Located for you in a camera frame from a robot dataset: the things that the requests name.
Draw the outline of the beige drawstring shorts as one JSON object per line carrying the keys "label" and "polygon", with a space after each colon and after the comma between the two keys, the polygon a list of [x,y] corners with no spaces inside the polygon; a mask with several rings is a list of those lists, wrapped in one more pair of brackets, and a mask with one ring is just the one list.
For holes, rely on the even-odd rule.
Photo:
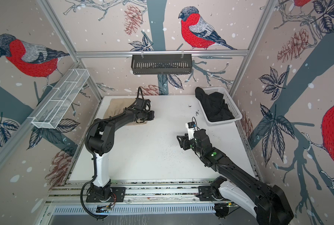
{"label": "beige drawstring shorts", "polygon": [[114,98],[111,99],[107,110],[104,113],[103,119],[109,119],[110,117],[115,117],[122,114],[125,108],[133,107],[138,103],[141,103],[142,99],[132,99],[132,98]]}

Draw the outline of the white plastic laundry basket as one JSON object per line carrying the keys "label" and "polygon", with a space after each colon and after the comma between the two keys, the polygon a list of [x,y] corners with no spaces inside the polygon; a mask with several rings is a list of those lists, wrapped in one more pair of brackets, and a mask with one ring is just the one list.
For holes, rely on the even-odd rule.
{"label": "white plastic laundry basket", "polygon": [[200,101],[198,100],[198,103],[199,103],[200,107],[202,108],[203,115],[204,115],[205,120],[206,120],[208,125],[215,126],[215,125],[234,123],[234,122],[239,121],[239,120],[242,119],[241,112],[239,111],[238,107],[236,106],[233,99],[231,98],[231,96],[229,95],[228,91],[225,88],[223,88],[223,87],[209,87],[209,88],[202,88],[202,89],[205,91],[206,94],[212,94],[214,92],[222,93],[224,95],[223,99],[225,100],[226,104],[228,104],[229,110],[232,112],[233,116],[235,117],[235,119],[232,119],[232,120],[210,122],[210,121],[208,121],[207,116],[206,116],[206,114],[203,110],[203,107],[202,107]]}

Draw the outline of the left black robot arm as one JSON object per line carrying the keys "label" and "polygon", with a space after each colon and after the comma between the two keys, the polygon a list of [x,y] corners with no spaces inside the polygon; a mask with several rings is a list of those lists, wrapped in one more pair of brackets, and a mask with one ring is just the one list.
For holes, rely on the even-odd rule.
{"label": "left black robot arm", "polygon": [[154,119],[149,99],[139,98],[125,108],[122,113],[107,119],[95,119],[88,128],[84,144],[93,156],[94,175],[90,181],[89,191],[104,199],[111,196],[111,180],[108,172],[108,156],[114,145],[114,134],[119,128],[132,123],[143,123]]}

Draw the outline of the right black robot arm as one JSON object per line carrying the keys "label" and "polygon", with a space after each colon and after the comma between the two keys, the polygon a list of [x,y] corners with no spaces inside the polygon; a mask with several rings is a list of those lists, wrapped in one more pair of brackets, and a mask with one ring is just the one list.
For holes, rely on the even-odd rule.
{"label": "right black robot arm", "polygon": [[211,184],[212,196],[216,200],[228,199],[253,215],[260,225],[288,225],[294,214],[284,191],[277,185],[270,186],[257,180],[225,153],[212,146],[205,129],[191,130],[177,136],[184,150],[191,149],[205,167],[219,173]]}

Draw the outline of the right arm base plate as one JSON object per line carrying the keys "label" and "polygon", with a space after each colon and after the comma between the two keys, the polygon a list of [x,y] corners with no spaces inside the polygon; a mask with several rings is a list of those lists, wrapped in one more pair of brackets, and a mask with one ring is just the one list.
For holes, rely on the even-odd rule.
{"label": "right arm base plate", "polygon": [[214,187],[211,186],[199,186],[196,197],[200,201],[232,202],[232,200],[222,197],[221,194],[217,192],[217,190]]}

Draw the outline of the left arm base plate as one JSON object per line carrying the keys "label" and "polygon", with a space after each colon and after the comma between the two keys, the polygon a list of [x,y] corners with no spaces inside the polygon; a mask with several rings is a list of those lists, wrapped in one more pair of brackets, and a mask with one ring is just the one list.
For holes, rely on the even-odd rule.
{"label": "left arm base plate", "polygon": [[87,191],[87,203],[121,203],[124,201],[125,187],[90,187]]}

